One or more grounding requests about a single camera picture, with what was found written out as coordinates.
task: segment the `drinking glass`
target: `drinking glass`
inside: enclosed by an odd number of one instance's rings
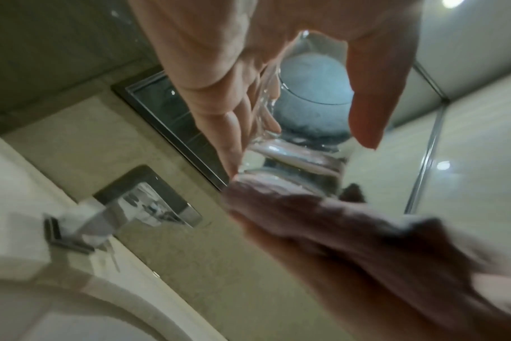
[[[273,176],[321,196],[339,194],[358,146],[348,125],[353,90],[345,54],[345,42],[305,31],[267,66],[253,109],[257,132],[240,174]]]

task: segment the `faucet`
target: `faucet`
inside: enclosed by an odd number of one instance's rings
[[[194,227],[201,215],[149,166],[138,166],[60,217],[44,220],[50,243],[92,253],[133,220]]]

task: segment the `clear glass cup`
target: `clear glass cup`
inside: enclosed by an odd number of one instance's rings
[[[340,193],[358,146],[348,125],[353,90],[345,55],[345,42],[305,31],[267,66],[240,174],[271,175],[321,196]]]

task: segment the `glass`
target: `glass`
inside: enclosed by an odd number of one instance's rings
[[[357,146],[348,125],[353,90],[345,56],[345,42],[305,31],[267,66],[254,106],[256,133],[240,174],[272,175],[321,196],[339,194]]]

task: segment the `ceiling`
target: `ceiling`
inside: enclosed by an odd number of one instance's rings
[[[452,100],[511,72],[511,0],[464,0],[453,9],[425,0],[417,61]],[[392,123],[437,107],[439,96],[409,75]]]

